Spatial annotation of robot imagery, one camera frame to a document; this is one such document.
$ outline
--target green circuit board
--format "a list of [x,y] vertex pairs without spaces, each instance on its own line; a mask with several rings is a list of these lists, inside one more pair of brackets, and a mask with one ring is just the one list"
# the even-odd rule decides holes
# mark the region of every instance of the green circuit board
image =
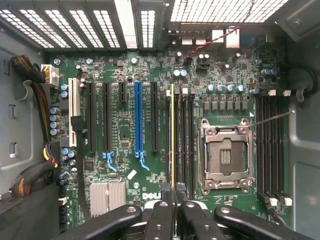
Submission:
[[[222,70],[217,64],[219,56],[214,52],[209,52],[210,68],[206,71],[196,71],[196,61],[185,66],[177,63],[175,60],[176,50],[168,50],[159,53],[69,53],[65,55],[52,55],[50,64],[59,69],[60,84],[68,84],[69,78],[76,78],[79,73],[76,65],[81,65],[87,72],[87,81],[94,86],[94,112],[96,121],[96,144],[95,152],[89,151],[88,139],[84,137],[84,178],[86,184],[87,201],[90,202],[90,185],[92,183],[102,182],[125,182],[126,202],[144,207],[145,203],[150,200],[160,198],[159,187],[161,183],[167,182],[168,172],[168,155],[167,150],[167,122],[170,117],[166,112],[167,91],[170,90],[171,84],[175,86],[187,86],[194,90],[193,102],[193,124],[194,136],[200,127],[201,120],[206,118],[211,125],[238,125],[242,118],[249,120],[251,124],[256,121],[256,103],[255,98],[249,94],[250,85],[267,87],[269,89],[285,89],[285,79],[278,74],[271,82],[271,79],[261,74],[263,68],[277,68],[278,63],[284,59],[285,50],[283,47],[276,45],[267,45],[259,49],[247,48],[242,49],[242,57],[232,62],[230,55],[225,61],[232,67]],[[54,64],[54,59],[60,59],[59,65]],[[173,71],[186,70],[187,76],[175,79]],[[143,149],[145,150],[145,164],[150,169],[143,168],[139,159],[135,156],[135,81],[142,82],[142,122],[143,122]],[[157,105],[157,152],[152,151],[151,138],[151,83],[157,82],[158,105]],[[104,151],[104,110],[106,109],[103,101],[104,84],[111,84],[111,115],[112,119],[112,150],[114,151],[113,166],[117,169],[114,172],[108,167],[106,159],[103,159]],[[119,101],[119,83],[126,85],[126,101]],[[208,85],[243,85],[245,92],[243,94],[208,92]],[[85,125],[88,124],[88,98],[87,90],[82,90],[80,94],[80,114],[84,116]],[[204,98],[216,98],[217,101],[245,102],[246,109],[225,109],[212,110],[205,109]],[[51,90],[51,106],[61,108],[65,99],[61,98],[60,89]],[[60,116],[60,134],[54,137],[54,140],[66,142],[69,136],[69,116],[68,110],[61,111]],[[284,123],[284,135],[288,137],[288,124]],[[253,143],[253,176],[256,177],[256,145]],[[197,151],[195,151],[194,161],[197,161]],[[285,146],[284,151],[285,166],[289,164],[288,150]],[[67,226],[68,229],[74,228],[85,220],[81,208],[78,204],[78,185],[77,172],[75,167],[65,162],[61,165],[61,172],[70,173],[69,183],[64,187],[67,190]],[[254,215],[271,220],[268,211],[257,199],[256,182],[248,193],[243,193],[241,189],[212,189],[209,195],[203,195],[197,179],[197,168],[194,169],[195,200],[204,202],[212,212],[216,206],[225,204],[245,210]],[[288,191],[289,174],[284,173],[285,190]],[[279,205],[276,211],[282,218],[289,223],[289,208]]]

